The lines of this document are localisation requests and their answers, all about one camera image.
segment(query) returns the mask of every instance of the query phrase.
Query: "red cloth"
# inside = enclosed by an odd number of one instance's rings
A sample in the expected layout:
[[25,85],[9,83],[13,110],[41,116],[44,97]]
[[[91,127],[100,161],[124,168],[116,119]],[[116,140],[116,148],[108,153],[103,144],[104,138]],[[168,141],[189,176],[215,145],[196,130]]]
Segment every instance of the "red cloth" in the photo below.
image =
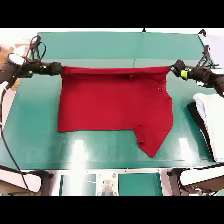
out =
[[64,67],[58,131],[131,129],[139,147],[154,157],[173,125],[169,71]]

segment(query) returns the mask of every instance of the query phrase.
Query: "table surface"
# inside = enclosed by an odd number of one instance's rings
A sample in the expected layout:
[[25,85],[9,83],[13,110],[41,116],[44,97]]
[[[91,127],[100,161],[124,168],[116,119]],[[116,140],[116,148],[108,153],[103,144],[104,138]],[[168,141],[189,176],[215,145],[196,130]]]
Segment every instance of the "table surface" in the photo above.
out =
[[[182,59],[195,65],[203,45],[197,35],[162,33],[67,32],[40,33],[47,45],[44,61],[85,67],[164,66]],[[205,141],[187,110],[195,93],[214,93],[168,74],[174,126],[155,158],[136,144],[132,131],[57,132],[60,76],[23,79],[4,133],[22,169],[187,167],[211,165]],[[13,167],[0,142],[0,163]]]

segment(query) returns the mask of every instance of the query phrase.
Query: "yellow tape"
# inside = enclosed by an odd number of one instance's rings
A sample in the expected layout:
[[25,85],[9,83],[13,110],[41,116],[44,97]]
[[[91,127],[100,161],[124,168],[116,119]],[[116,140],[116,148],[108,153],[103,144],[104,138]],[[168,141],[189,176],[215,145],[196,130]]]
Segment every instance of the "yellow tape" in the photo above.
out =
[[187,79],[187,73],[188,73],[188,71],[182,70],[181,71],[181,77]]

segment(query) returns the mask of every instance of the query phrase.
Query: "metal bracket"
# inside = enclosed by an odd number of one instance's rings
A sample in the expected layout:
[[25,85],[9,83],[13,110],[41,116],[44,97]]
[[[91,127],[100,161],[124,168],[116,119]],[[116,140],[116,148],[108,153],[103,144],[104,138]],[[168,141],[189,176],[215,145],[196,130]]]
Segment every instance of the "metal bracket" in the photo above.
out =
[[119,196],[118,173],[102,172],[96,175],[96,196]]

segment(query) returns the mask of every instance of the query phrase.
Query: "red fabric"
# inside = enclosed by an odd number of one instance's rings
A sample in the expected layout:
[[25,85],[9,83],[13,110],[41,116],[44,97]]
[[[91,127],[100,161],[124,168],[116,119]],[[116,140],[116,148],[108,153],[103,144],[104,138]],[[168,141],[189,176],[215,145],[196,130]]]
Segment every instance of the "red fabric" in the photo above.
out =
[[173,125],[164,67],[65,67],[58,131],[133,130],[154,157]]

